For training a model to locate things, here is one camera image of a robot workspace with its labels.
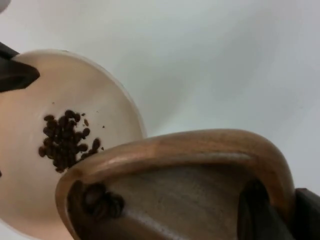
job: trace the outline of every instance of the white bowl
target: white bowl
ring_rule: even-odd
[[[55,205],[62,175],[52,160],[38,155],[46,137],[44,116],[59,117],[67,109],[85,113],[91,130],[85,141],[90,145],[99,137],[105,149],[141,140],[144,125],[119,82],[88,59],[38,50],[14,60],[37,68],[40,77],[26,89],[0,94],[0,218],[38,239],[72,239]]]

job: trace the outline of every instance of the white background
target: white background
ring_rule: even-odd
[[[149,136],[261,134],[286,156],[295,186],[320,195],[319,9],[319,0],[12,0],[0,42],[102,65]],[[0,234],[22,239],[4,226]]]

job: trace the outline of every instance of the wooden rim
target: wooden rim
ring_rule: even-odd
[[[71,168],[56,187],[60,217],[79,240],[67,211],[67,196],[75,181],[86,184],[152,169],[194,164],[242,166],[265,186],[270,204],[289,223],[294,211],[294,184],[282,153],[257,134],[234,129],[173,133],[120,145]]]

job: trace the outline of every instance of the wood grain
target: wood grain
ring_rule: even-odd
[[[113,239],[119,232],[115,226],[127,233],[122,239],[233,239],[239,194],[252,178],[264,184],[270,204],[289,223],[295,198],[284,156],[267,139],[242,130],[174,133],[108,149],[71,168],[60,179],[55,199],[76,240],[89,238],[79,233],[80,238],[75,225],[100,236],[95,239]],[[77,217],[70,217],[67,199],[76,181],[84,185],[104,181],[122,194],[125,217],[97,226],[80,207],[72,213]],[[159,198],[166,201],[164,208],[155,207]]]

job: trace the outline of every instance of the coffee grounds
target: coffee grounds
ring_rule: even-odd
[[[125,207],[122,196],[109,191],[102,183],[95,183],[87,187],[83,193],[83,209],[96,222],[108,218],[119,218]]]
[[[80,115],[68,109],[58,120],[52,114],[43,118],[46,121],[43,133],[47,137],[43,140],[43,145],[38,148],[38,154],[42,158],[47,156],[52,159],[52,163],[58,173],[63,173],[66,169],[98,152],[101,144],[98,138],[93,141],[92,149],[88,152],[86,152],[88,145],[80,143],[82,139],[86,139],[90,134],[91,131],[88,127],[83,131],[75,131],[75,126],[81,120],[81,116],[84,115],[86,114],[82,113]],[[87,119],[84,120],[84,123],[89,126]]]
[[[89,127],[89,122],[88,122],[87,119],[84,119],[84,124],[85,124],[87,127]]]

